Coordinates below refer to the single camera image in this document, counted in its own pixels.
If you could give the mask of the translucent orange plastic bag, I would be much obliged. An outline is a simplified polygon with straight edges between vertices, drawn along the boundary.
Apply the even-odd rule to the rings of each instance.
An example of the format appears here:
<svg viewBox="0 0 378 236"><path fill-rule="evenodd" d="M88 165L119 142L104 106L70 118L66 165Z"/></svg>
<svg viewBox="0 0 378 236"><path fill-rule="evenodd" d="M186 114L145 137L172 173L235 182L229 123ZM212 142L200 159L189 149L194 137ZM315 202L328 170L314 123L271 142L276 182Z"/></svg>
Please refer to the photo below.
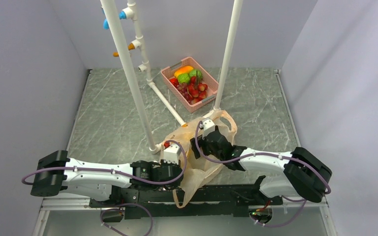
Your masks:
<svg viewBox="0 0 378 236"><path fill-rule="evenodd" d="M234 139L237 134L238 127L230 114L225 110L214 110L208 113L209 118L218 126L221 134L223 134L229 142L235 144ZM188 123L181 125L172 133L165 137L165 141L174 140L181 144L187 155L187 167L184 170L183 180L179 187L184 191L184 196L180 201L177 196L177 190L173 190L173 200L179 209L185 208L186 205L195 195L196 191L205 184L212 181L220 171L224 168L223 164L213 163L205 158L196 159L191 150L190 139L195 136L195 129L199 121L204 117L197 117Z"/></svg>

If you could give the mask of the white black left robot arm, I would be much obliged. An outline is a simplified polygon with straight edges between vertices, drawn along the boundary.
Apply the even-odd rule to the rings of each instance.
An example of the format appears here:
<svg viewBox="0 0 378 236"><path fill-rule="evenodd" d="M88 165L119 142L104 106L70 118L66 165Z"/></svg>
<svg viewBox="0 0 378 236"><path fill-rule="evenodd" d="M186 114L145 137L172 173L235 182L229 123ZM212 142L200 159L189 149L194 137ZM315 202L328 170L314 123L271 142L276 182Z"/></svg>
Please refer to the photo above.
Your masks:
<svg viewBox="0 0 378 236"><path fill-rule="evenodd" d="M172 145L155 161L135 161L125 164L101 164L69 158L66 150L55 151L38 162L31 174L30 194L53 197L59 193L87 196L114 207L121 202L120 189L174 189L183 180L184 166L180 157L185 152Z"/></svg>

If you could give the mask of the red fake strawberry bunch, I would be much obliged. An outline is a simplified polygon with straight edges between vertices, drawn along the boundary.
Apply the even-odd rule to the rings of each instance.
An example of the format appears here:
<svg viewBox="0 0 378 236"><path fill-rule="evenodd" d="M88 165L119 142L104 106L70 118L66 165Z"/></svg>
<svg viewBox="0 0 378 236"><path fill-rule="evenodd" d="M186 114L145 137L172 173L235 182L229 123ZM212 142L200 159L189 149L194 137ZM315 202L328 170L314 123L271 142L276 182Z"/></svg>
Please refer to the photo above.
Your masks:
<svg viewBox="0 0 378 236"><path fill-rule="evenodd" d="M191 77L191 81L188 85L188 91L193 97L193 100L189 104L194 105L207 97L208 86L201 81L197 81L195 77Z"/></svg>

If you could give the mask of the red fake grape bunch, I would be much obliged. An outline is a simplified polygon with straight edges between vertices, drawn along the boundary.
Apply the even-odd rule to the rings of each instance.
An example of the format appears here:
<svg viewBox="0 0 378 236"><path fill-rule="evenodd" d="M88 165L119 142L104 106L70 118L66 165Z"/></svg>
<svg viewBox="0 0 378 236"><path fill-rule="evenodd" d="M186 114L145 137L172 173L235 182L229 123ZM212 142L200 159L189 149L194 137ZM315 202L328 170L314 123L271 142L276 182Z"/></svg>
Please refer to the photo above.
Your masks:
<svg viewBox="0 0 378 236"><path fill-rule="evenodd" d="M188 91L188 85L187 85L187 83L177 84L176 85L176 89L184 97L184 99L187 102L191 102L193 100L193 97L191 96L191 94Z"/></svg>

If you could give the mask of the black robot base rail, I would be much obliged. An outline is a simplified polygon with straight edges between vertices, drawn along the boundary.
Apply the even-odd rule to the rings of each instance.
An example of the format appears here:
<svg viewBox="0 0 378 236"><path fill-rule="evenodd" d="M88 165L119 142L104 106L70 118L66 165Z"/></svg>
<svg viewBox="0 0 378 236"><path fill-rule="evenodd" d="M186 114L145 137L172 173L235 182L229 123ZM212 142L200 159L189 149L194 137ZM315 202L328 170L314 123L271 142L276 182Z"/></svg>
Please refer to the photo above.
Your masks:
<svg viewBox="0 0 378 236"><path fill-rule="evenodd" d="M232 215L247 217L254 208L280 206L281 197L267 198L253 184L205 185L199 188L187 205L183 204L184 191L147 190L114 187L114 196L100 203L91 199L91 208L112 208L115 205L131 203L126 206L125 219L143 217L210 216Z"/></svg>

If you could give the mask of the green fake fruit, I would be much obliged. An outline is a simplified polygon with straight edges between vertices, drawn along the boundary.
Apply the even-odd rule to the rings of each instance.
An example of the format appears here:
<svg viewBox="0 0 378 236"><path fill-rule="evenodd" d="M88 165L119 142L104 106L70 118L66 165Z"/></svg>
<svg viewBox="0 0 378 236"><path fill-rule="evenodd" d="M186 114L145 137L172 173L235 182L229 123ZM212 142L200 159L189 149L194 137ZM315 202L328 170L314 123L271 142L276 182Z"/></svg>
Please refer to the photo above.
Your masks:
<svg viewBox="0 0 378 236"><path fill-rule="evenodd" d="M189 84L191 81L191 77L188 73L182 73L177 77L179 84Z"/></svg>

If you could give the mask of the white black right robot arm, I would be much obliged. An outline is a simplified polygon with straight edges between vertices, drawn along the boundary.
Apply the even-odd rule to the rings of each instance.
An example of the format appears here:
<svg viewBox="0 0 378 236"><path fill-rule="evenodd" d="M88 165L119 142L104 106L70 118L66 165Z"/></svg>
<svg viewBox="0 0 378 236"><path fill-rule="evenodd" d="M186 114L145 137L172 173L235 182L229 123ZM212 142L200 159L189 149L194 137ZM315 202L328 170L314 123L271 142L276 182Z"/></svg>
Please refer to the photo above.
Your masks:
<svg viewBox="0 0 378 236"><path fill-rule="evenodd" d="M213 158L233 171L260 171L252 190L252 199L263 204L276 196L296 195L319 203L331 193L332 171L307 149L296 147L291 152L258 151L233 145L218 130L208 135L196 135L190 140L195 158Z"/></svg>

